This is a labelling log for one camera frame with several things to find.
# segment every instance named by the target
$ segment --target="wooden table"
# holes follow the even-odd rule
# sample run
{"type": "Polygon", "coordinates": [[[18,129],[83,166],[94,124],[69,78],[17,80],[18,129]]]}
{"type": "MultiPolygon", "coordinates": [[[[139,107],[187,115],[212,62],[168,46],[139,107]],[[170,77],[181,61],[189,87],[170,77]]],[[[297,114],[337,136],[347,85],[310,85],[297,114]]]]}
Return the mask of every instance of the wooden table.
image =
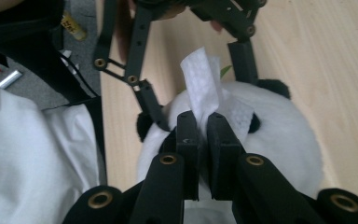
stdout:
{"type": "MultiPolygon", "coordinates": [[[[259,11],[256,28],[253,44],[260,78],[284,81],[316,132],[324,158],[322,188],[358,195],[358,1],[270,0],[259,11]]],[[[204,46],[226,66],[227,43],[232,41],[189,11],[156,21],[142,76],[165,105],[184,87],[179,63],[186,55],[204,46]]],[[[140,110],[127,85],[108,75],[101,81],[109,184],[125,190],[135,184],[141,149],[135,121],[140,110]]]]}

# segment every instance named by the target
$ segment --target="floor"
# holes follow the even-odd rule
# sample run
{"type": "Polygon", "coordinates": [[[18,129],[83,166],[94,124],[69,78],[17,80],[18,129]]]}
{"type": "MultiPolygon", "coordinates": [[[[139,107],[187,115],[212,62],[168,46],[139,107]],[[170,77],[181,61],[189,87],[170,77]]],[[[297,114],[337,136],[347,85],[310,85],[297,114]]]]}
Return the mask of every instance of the floor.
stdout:
{"type": "MultiPolygon", "coordinates": [[[[101,94],[99,72],[94,70],[91,64],[92,52],[97,42],[95,1],[65,0],[65,9],[69,11],[77,23],[87,31],[88,36],[83,41],[77,41],[63,29],[63,48],[72,51],[70,60],[74,64],[79,64],[79,71],[82,76],[98,94],[101,94]]],[[[41,109],[52,108],[68,103],[66,99],[25,67],[10,59],[8,59],[8,66],[9,68],[5,68],[0,65],[4,74],[8,74],[14,70],[19,70],[23,73],[21,78],[7,87],[8,91],[33,100],[41,109]]]]}

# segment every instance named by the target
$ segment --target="light wood tabletop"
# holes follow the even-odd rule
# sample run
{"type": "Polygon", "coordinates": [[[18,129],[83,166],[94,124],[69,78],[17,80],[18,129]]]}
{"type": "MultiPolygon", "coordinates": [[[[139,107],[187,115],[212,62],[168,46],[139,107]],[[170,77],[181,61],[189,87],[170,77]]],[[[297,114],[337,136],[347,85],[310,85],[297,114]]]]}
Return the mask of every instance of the light wood tabletop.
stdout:
{"type": "MultiPolygon", "coordinates": [[[[102,12],[100,2],[97,10],[102,12]]],[[[259,10],[255,25],[252,40],[259,77],[285,82],[317,135],[324,160],[321,188],[358,195],[358,1],[270,0],[259,10]]],[[[184,88],[179,63],[186,55],[205,47],[226,66],[231,64],[227,43],[233,40],[189,10],[155,21],[142,77],[166,105],[184,88]]],[[[112,57],[117,59],[116,49],[112,57]]],[[[232,74],[225,77],[232,79],[232,74]]],[[[141,143],[135,124],[140,109],[126,84],[105,74],[101,81],[108,180],[126,190],[136,179],[141,143]]]]}

